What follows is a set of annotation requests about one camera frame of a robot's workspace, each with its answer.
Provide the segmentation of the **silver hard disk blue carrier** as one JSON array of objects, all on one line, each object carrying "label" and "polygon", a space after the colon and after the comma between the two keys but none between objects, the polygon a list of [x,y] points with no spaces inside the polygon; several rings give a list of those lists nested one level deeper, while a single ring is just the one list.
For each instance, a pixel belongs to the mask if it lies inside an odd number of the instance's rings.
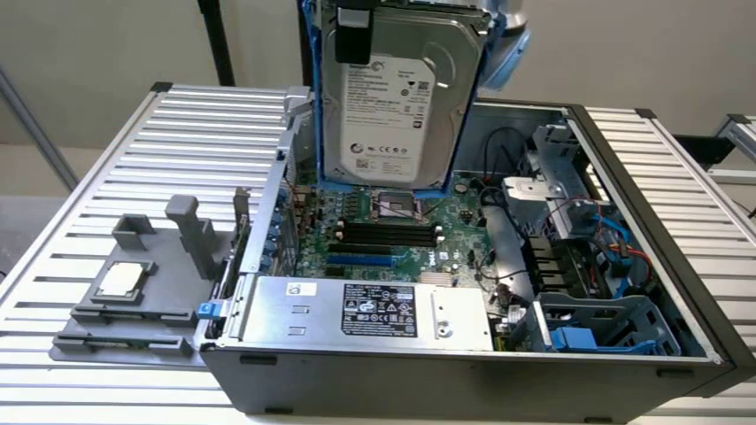
[{"label": "silver hard disk blue carrier", "polygon": [[326,189],[443,193],[476,97],[487,16],[382,7],[366,65],[336,61],[336,8],[300,0]]}]

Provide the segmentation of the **grey disk bay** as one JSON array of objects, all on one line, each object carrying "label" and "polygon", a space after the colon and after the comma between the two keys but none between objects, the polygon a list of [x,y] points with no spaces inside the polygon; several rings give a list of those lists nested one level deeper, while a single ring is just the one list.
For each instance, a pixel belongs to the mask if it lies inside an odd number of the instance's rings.
[{"label": "grey disk bay", "polygon": [[594,299],[544,292],[527,310],[526,329],[538,352],[682,354],[664,316],[646,296]]}]

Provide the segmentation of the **black pole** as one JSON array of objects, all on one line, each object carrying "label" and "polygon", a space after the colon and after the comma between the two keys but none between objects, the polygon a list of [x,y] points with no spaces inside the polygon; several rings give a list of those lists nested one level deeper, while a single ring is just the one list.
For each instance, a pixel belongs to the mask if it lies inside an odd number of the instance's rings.
[{"label": "black pole", "polygon": [[198,0],[198,4],[206,25],[219,83],[224,87],[235,87],[234,64],[224,31],[220,0]]}]

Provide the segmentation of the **CPU socket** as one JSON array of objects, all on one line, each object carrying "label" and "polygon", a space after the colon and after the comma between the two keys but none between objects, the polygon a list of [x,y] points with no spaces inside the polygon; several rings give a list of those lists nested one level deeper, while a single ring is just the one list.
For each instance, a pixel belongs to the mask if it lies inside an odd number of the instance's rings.
[{"label": "CPU socket", "polygon": [[370,191],[370,216],[374,221],[400,220],[427,223],[422,201],[412,191],[372,189]]}]

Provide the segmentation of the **metal drive cage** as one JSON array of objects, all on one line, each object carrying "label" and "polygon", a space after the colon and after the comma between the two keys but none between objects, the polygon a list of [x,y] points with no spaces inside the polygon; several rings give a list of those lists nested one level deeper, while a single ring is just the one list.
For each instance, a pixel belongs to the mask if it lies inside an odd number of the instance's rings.
[{"label": "metal drive cage", "polygon": [[598,199],[584,182],[583,153],[566,124],[540,126],[526,145],[518,175],[503,180],[514,216],[528,233],[556,239],[592,237],[600,232],[608,202]]}]

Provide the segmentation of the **black expansion slot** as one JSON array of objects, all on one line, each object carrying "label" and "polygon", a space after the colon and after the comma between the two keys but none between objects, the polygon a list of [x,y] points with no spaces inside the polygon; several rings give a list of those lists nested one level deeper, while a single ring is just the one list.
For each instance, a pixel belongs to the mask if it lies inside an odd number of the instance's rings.
[{"label": "black expansion slot", "polygon": [[354,244],[354,243],[332,243],[327,247],[327,251],[335,254],[368,255],[368,256],[391,256],[392,249],[387,245],[375,244]]}]

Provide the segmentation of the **blue expansion slot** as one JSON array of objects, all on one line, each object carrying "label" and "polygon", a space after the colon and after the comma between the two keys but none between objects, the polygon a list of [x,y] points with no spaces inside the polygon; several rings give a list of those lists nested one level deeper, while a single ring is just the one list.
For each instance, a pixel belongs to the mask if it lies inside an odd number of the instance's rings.
[{"label": "blue expansion slot", "polygon": [[327,256],[327,264],[339,266],[394,268],[396,265],[396,259],[391,256],[383,255],[335,254]]}]

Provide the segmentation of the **green motherboard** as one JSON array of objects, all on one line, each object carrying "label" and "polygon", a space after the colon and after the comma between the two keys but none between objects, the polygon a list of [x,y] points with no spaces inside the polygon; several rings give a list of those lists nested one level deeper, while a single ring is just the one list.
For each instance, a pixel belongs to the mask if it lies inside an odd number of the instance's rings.
[{"label": "green motherboard", "polygon": [[[370,191],[390,189],[360,187],[350,191],[319,188],[310,180],[291,186],[295,196],[298,263],[295,275],[378,282],[420,283],[420,273],[451,272],[459,286],[482,291],[492,317],[522,313],[534,300],[531,279],[522,256],[523,240],[503,205],[504,196],[478,174],[456,172],[446,197],[423,198],[427,223],[400,220],[374,221],[370,216]],[[340,221],[388,224],[439,225],[435,248],[390,246],[394,268],[327,264],[332,243],[343,243]]]}]

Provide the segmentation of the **small chipset heatsink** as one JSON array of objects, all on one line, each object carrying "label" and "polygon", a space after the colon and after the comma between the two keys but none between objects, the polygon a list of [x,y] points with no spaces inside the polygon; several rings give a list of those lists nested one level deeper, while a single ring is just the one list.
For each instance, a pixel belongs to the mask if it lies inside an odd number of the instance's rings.
[{"label": "small chipset heatsink", "polygon": [[424,271],[420,273],[419,279],[423,284],[452,288],[459,286],[459,276],[451,272]]}]

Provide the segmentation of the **grey metal pole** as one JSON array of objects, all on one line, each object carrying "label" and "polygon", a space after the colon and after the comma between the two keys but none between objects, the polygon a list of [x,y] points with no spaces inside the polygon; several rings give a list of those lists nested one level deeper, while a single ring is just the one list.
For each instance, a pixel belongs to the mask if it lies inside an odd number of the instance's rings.
[{"label": "grey metal pole", "polygon": [[35,146],[55,172],[58,179],[70,192],[78,187],[79,178],[67,159],[56,145],[51,142],[44,129],[40,127],[36,117],[28,109],[23,97],[20,97],[16,87],[6,75],[0,66],[0,96],[6,100],[10,109],[16,116],[23,128],[26,129]]}]

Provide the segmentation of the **silver power supply unit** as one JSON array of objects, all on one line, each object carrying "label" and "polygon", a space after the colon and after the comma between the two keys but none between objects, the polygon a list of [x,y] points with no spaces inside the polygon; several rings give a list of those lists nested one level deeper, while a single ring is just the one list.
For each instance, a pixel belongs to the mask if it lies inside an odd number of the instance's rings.
[{"label": "silver power supply unit", "polygon": [[295,277],[258,280],[242,341],[343,352],[492,350],[475,288]]}]

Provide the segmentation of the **black fan shroud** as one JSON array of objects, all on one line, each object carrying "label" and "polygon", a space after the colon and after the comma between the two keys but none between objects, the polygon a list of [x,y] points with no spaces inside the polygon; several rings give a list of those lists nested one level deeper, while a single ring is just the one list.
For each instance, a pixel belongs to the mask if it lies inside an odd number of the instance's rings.
[{"label": "black fan shroud", "polygon": [[523,256],[536,295],[559,292],[574,298],[599,297],[598,265],[587,243],[531,236]]}]

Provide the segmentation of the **grey parts rack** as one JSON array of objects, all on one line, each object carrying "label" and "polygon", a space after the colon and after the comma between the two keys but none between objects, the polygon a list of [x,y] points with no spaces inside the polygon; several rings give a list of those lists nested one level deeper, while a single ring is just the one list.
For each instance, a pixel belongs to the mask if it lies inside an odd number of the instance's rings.
[{"label": "grey parts rack", "polygon": [[[175,195],[164,208],[171,228],[146,214],[126,213],[111,230],[116,241],[94,282],[71,308],[48,352],[55,361],[202,368],[196,311],[222,278],[234,233],[199,214],[199,200]],[[138,262],[146,274],[126,297],[102,296],[115,262]]]}]

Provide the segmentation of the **silver CPU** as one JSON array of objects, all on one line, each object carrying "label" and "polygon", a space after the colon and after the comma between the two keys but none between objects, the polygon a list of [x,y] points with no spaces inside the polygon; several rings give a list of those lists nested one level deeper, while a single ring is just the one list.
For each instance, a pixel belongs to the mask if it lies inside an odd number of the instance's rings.
[{"label": "silver CPU", "polygon": [[138,288],[144,274],[146,270],[142,263],[115,262],[102,278],[99,294],[102,296],[126,297]]}]

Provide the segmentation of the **black open PC case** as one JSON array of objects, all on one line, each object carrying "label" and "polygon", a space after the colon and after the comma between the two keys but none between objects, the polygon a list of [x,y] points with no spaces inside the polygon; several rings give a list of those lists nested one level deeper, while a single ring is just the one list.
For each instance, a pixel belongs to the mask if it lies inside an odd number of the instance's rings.
[{"label": "black open PC case", "polygon": [[[583,147],[575,163],[591,193],[611,204],[587,243],[602,293],[646,296],[658,306],[682,354],[672,356],[538,352],[526,313],[492,317],[492,350],[343,352],[251,346],[242,341],[254,287],[263,277],[295,275],[298,234],[291,186],[275,211],[243,232],[234,278],[214,300],[226,317],[204,321],[202,360],[234,407],[244,413],[376,418],[626,423],[668,401],[711,397],[756,374],[756,355],[710,291],[704,274],[742,275],[755,257],[748,223],[711,187],[686,148],[648,109],[483,99],[471,110],[451,170],[482,175],[503,193],[512,229],[538,236],[515,218],[503,180],[518,175],[526,145],[547,124],[570,126]],[[434,197],[446,197],[443,193]]]}]

